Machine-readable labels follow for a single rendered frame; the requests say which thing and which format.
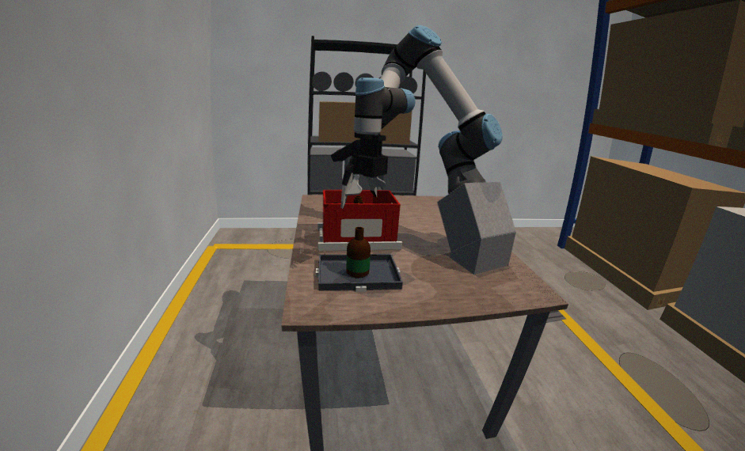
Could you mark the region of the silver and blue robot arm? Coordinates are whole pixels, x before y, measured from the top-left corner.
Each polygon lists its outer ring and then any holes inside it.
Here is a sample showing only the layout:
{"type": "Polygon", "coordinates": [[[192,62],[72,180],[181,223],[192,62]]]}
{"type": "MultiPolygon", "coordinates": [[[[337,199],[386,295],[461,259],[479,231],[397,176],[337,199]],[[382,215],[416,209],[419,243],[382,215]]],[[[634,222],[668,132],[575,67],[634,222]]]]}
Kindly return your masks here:
{"type": "Polygon", "coordinates": [[[416,102],[413,93],[398,87],[416,67],[424,70],[458,119],[460,131],[452,131],[439,141],[450,194],[463,184],[486,182],[474,160],[498,146],[503,135],[496,118],[477,109],[446,64],[441,43],[435,32],[417,25],[390,52],[381,78],[357,81],[354,131],[378,135],[398,114],[411,112],[416,102]]]}

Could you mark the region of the red crate with dividers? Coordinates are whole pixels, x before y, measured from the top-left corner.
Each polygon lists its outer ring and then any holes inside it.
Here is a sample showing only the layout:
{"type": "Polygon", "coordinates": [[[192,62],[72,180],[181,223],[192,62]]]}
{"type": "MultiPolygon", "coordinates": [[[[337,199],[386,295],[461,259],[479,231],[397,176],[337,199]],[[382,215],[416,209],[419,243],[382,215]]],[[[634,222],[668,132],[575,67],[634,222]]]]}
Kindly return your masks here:
{"type": "Polygon", "coordinates": [[[326,204],[341,203],[341,192],[323,190],[324,242],[349,242],[355,238],[356,227],[364,228],[363,238],[368,242],[397,241],[399,215],[386,191],[377,191],[375,197],[371,190],[362,190],[359,196],[370,204],[345,204],[344,209],[340,204],[326,204]]]}

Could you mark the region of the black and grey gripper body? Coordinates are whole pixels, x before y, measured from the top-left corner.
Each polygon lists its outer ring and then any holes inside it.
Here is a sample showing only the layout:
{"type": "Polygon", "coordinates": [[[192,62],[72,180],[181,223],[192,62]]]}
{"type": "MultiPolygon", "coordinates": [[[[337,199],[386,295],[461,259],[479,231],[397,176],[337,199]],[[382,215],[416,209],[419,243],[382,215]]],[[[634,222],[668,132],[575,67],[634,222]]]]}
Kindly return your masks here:
{"type": "Polygon", "coordinates": [[[360,138],[362,147],[350,159],[354,161],[355,174],[369,177],[386,175],[388,156],[382,155],[382,141],[386,140],[386,136],[355,133],[355,138],[360,138]]]}

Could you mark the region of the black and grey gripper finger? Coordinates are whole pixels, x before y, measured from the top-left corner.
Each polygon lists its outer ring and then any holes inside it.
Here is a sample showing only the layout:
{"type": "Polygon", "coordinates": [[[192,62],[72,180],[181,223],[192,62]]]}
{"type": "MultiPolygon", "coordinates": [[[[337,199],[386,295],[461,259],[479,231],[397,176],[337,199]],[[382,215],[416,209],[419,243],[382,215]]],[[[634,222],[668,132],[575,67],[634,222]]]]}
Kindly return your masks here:
{"type": "MultiPolygon", "coordinates": [[[[365,176],[366,177],[366,176],[365,176]]],[[[383,180],[380,180],[377,177],[366,177],[368,179],[368,184],[371,188],[372,194],[377,197],[377,187],[385,187],[386,184],[383,180]]]]}
{"type": "Polygon", "coordinates": [[[362,192],[362,188],[359,186],[360,176],[355,174],[354,161],[349,161],[342,181],[342,195],[341,195],[341,208],[344,209],[344,205],[347,201],[348,195],[359,195],[362,192]]]}

